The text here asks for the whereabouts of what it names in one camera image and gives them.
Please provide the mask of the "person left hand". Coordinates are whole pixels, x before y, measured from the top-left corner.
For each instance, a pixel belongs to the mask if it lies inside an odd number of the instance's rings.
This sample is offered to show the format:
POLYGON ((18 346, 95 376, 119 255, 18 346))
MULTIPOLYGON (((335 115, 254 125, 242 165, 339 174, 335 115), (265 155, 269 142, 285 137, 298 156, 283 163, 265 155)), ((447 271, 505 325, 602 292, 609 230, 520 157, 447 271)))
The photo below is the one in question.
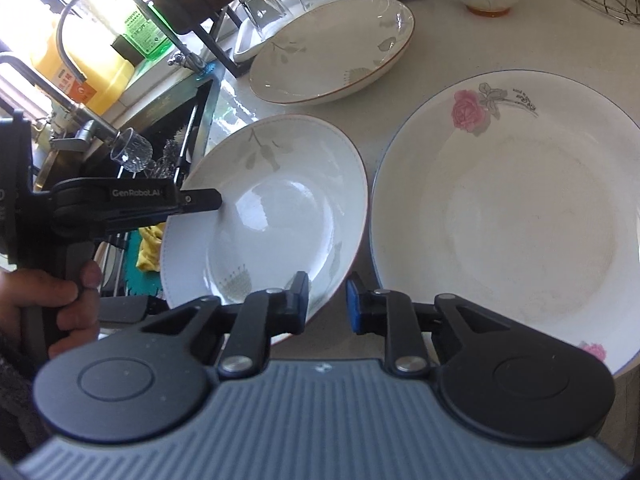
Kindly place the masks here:
POLYGON ((80 285, 35 269, 1 271, 1 333, 11 344, 21 342, 21 314, 40 307, 53 310, 67 336, 48 349, 50 358, 98 339, 101 269, 93 260, 81 268, 80 285))

